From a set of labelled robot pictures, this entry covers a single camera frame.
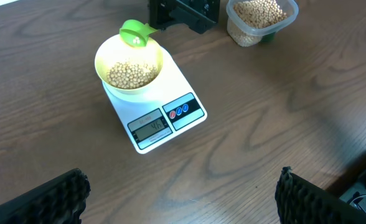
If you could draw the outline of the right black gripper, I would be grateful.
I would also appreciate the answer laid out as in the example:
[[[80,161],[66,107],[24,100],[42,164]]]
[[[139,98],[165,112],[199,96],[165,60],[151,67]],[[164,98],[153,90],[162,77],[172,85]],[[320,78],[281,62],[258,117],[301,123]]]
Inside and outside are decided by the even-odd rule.
[[[185,24],[203,34],[218,24],[220,0],[149,0],[149,25],[165,30]]]

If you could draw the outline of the green plastic measuring spoon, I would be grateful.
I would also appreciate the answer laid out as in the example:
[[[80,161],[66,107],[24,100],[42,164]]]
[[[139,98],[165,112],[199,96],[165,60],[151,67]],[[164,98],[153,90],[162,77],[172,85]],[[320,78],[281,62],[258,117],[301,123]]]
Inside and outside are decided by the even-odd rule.
[[[120,28],[119,35],[122,40],[133,47],[147,46],[149,36],[157,32],[157,29],[149,24],[143,24],[140,21],[129,19],[125,21]]]

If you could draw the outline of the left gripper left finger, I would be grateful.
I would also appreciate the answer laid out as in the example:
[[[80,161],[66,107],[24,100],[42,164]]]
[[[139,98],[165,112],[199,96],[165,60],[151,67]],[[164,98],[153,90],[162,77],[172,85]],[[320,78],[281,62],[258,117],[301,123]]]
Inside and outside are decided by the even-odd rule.
[[[0,205],[0,224],[81,224],[90,191],[86,174],[72,169]]]

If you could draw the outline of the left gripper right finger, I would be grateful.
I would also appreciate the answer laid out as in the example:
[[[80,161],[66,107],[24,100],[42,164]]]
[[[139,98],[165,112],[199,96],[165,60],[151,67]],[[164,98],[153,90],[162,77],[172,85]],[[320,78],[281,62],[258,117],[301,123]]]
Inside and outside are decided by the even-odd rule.
[[[281,224],[366,224],[366,213],[284,167],[274,195]]]

